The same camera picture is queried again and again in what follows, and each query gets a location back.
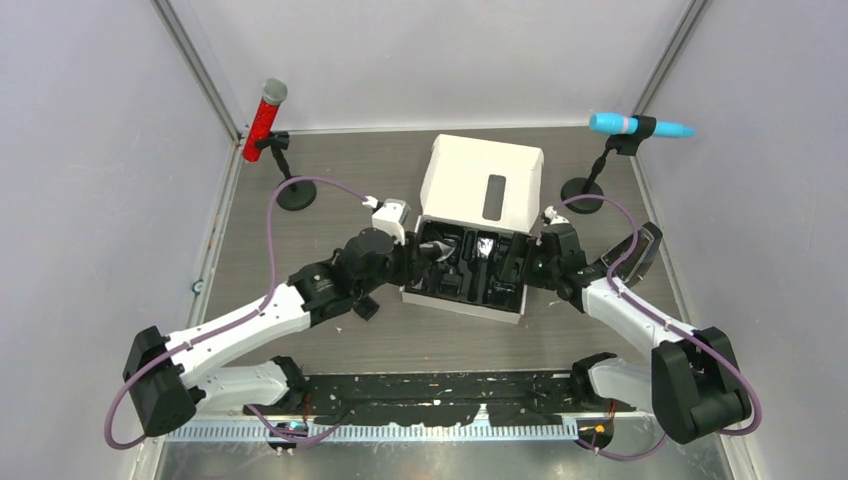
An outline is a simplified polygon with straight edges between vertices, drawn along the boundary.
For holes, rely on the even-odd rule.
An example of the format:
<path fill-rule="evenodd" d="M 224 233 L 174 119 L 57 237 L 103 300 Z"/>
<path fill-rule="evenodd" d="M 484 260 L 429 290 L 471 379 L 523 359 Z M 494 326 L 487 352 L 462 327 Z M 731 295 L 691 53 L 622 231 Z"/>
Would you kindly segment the white hair clipper box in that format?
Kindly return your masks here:
<path fill-rule="evenodd" d="M 430 265 L 401 289 L 403 302 L 509 324 L 525 312 L 524 260 L 508 250 L 526 239 L 540 214 L 544 154 L 538 147 L 440 134 L 422 181 L 419 243 L 496 238 L 485 260 Z"/>

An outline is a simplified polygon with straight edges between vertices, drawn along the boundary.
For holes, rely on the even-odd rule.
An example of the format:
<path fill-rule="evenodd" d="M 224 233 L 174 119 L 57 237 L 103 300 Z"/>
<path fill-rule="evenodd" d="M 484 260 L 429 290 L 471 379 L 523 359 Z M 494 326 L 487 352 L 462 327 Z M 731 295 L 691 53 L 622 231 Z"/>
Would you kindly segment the black silver hair clipper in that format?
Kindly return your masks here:
<path fill-rule="evenodd" d="M 468 235 L 460 240 L 428 240 L 419 245 L 419 251 L 431 262 L 471 262 L 490 258 L 496 245 L 496 238 Z"/>

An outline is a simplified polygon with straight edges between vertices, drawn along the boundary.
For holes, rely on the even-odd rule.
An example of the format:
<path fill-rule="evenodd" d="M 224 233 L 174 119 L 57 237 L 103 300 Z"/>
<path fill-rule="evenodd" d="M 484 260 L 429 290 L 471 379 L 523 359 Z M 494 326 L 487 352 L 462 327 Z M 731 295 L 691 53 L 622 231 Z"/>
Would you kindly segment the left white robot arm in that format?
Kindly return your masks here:
<path fill-rule="evenodd" d="M 265 297 L 214 321 L 168 335 L 155 326 L 138 332 L 123 379 L 143 434 L 159 437 L 202 410 L 241 404 L 298 412 L 307 389 L 292 360 L 249 368 L 231 368 L 229 362 L 350 311 L 369 319 L 379 308 L 372 291 L 414 283 L 451 252 L 438 241 L 420 244 L 408 237 L 398 243 L 367 228 L 330 258 L 303 266 Z"/>

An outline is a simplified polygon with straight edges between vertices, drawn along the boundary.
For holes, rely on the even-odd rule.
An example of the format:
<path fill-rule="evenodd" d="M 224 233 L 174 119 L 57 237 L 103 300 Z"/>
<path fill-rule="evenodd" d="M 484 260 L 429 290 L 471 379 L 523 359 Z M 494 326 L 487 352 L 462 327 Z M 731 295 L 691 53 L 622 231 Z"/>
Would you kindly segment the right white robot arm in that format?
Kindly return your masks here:
<path fill-rule="evenodd" d="M 645 367 L 603 352 L 572 367 L 571 397 L 584 410 L 609 400 L 654 415 L 665 434 L 686 444 L 752 419 L 753 397 L 741 378 L 729 337 L 668 315 L 632 290 L 650 268 L 662 240 L 643 224 L 597 260 L 587 260 L 569 223 L 520 235 L 512 253 L 520 280 L 550 290 L 577 311 L 619 334 L 648 360 Z"/>

